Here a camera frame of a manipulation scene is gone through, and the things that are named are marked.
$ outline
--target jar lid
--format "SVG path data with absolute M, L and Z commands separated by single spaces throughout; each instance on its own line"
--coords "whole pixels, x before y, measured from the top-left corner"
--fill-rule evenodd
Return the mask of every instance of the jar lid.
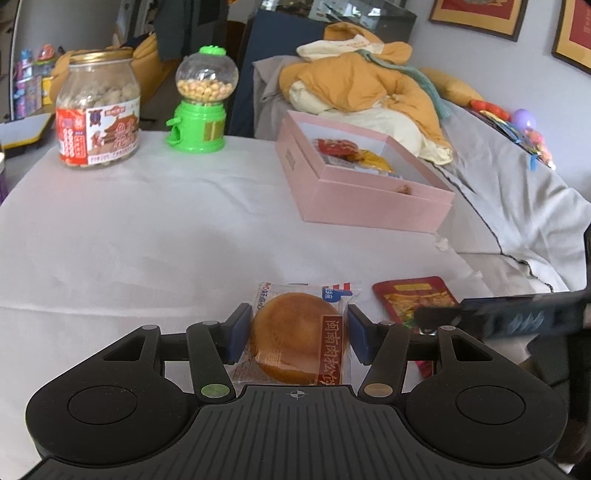
M 70 57 L 70 65 L 103 63 L 106 61 L 130 60 L 134 54 L 131 48 L 114 48 L 112 50 L 88 50 L 75 53 Z
M 206 45 L 199 49 L 199 53 L 204 53 L 205 55 L 218 55 L 224 56 L 226 54 L 226 49 L 221 47 L 216 47 L 215 45 Z

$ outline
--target pink box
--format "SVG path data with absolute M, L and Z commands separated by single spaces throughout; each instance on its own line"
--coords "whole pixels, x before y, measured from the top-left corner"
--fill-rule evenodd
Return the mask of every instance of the pink box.
M 317 138 L 348 139 L 385 158 L 401 179 L 328 165 Z M 454 193 L 391 137 L 315 115 L 288 112 L 277 153 L 301 217 L 308 222 L 434 233 Z M 408 186 L 410 195 L 397 190 Z

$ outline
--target table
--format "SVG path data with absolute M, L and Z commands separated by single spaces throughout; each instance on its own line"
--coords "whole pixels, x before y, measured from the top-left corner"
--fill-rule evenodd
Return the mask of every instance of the table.
M 230 137 L 198 156 L 161 132 L 140 140 L 128 161 L 93 171 L 52 149 L 0 208 L 2 480 L 38 460 L 23 415 L 35 391 L 140 325 L 223 320 L 262 281 L 360 281 L 375 322 L 385 312 L 371 285 L 383 280 L 438 275 L 459 300 L 490 296 L 434 235 L 303 222 L 272 142 Z M 355 363 L 354 386 L 364 374 Z M 190 391 L 187 366 L 167 377 Z

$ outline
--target green gumball machine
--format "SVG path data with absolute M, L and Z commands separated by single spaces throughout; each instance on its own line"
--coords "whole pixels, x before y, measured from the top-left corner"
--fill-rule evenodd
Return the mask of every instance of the green gumball machine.
M 183 100 L 166 122 L 176 150 L 212 153 L 224 147 L 226 100 L 238 84 L 238 69 L 221 47 L 201 47 L 179 65 L 176 82 Z

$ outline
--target pastry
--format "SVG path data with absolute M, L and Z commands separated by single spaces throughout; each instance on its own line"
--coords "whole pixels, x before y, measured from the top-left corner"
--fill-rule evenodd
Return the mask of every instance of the pastry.
M 338 314 L 330 303 L 307 293 L 284 293 L 271 299 L 252 321 L 255 360 L 277 381 L 314 384 L 320 362 L 322 316 Z

